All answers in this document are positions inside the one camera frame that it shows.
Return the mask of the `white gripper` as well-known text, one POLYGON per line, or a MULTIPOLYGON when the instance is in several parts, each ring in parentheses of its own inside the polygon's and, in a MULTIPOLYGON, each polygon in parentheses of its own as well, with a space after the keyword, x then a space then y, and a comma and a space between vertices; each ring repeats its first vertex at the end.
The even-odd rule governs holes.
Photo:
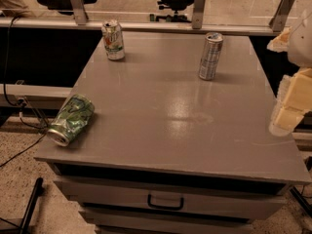
MULTIPOLYGON (((312 66, 312 8, 308 7, 292 29, 285 28, 267 49, 288 51, 288 60, 300 67, 312 66)), ((271 114, 269 132, 276 137, 290 134, 312 110, 312 68, 300 68, 294 76, 284 75, 271 114)))

